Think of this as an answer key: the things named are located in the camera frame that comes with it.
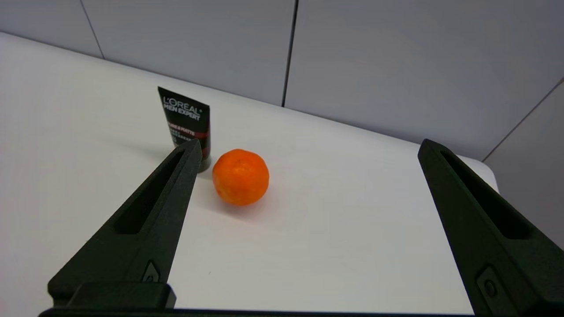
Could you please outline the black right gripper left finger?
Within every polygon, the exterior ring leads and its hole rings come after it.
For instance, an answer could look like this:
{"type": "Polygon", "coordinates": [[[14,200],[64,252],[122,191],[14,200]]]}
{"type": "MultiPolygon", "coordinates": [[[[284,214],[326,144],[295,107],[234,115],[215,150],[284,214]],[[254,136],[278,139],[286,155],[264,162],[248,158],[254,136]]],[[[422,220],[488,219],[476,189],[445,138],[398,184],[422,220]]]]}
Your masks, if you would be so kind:
{"type": "Polygon", "coordinates": [[[202,158],[173,150],[48,282],[54,307],[173,307],[167,280],[202,158]]]}

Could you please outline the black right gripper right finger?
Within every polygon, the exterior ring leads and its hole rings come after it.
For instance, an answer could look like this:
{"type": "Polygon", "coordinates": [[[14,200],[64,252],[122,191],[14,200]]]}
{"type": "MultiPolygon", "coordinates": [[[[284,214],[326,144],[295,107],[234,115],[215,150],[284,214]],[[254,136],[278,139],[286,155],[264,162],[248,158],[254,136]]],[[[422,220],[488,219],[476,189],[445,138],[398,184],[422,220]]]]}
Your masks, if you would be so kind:
{"type": "Polygon", "coordinates": [[[475,315],[563,315],[562,249],[447,147],[418,159],[475,315]]]}

